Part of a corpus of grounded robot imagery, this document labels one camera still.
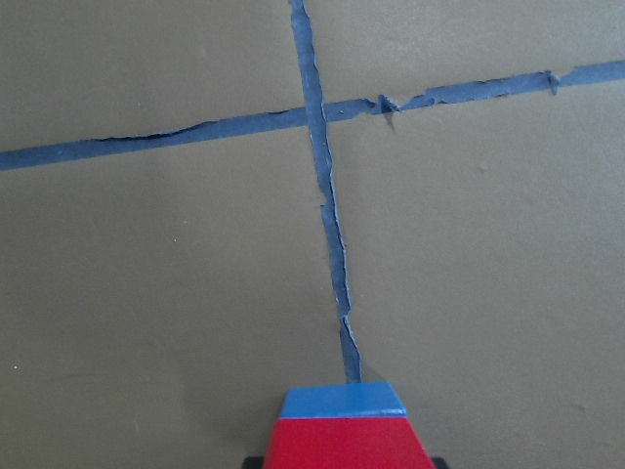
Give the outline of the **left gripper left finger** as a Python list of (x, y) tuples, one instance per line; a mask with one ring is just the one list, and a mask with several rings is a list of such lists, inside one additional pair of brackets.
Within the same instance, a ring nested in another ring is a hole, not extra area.
[(247, 456), (242, 462), (242, 469), (262, 469), (265, 459), (262, 456)]

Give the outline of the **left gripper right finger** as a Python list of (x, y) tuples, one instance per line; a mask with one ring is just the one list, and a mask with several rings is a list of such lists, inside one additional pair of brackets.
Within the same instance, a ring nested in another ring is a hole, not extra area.
[(446, 469), (446, 461), (441, 457), (432, 457), (431, 461), (436, 469)]

